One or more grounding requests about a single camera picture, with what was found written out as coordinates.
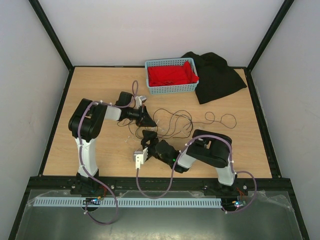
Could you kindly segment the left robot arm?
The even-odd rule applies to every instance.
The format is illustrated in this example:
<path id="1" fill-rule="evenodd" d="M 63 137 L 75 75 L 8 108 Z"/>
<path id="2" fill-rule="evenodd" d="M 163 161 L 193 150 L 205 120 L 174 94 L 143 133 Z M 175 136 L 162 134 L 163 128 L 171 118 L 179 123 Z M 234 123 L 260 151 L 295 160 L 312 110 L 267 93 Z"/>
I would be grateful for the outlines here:
<path id="1" fill-rule="evenodd" d="M 77 175 L 85 178 L 82 188 L 89 194 L 96 193 L 100 181 L 96 162 L 96 140 L 104 120 L 121 122 L 125 119 L 135 121 L 138 127 L 156 127 L 145 106 L 145 96 L 135 96 L 122 91 L 115 105 L 83 98 L 71 116 L 68 129 L 75 139 L 78 150 L 79 168 Z"/>

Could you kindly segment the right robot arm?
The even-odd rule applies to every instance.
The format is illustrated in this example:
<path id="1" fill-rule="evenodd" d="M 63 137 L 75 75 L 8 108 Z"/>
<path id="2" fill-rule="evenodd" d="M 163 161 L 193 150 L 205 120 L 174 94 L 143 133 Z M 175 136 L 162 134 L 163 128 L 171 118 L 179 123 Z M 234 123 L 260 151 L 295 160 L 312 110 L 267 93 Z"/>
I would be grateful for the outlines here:
<path id="1" fill-rule="evenodd" d="M 236 189 L 232 139 L 229 136 L 196 129 L 191 143 L 187 143 L 186 150 L 180 153 L 164 139 L 159 140 L 155 131 L 143 130 L 142 135 L 140 143 L 147 149 L 146 160 L 153 157 L 180 174 L 187 172 L 195 161 L 200 161 L 216 169 L 218 188 L 223 194 L 229 195 Z"/>

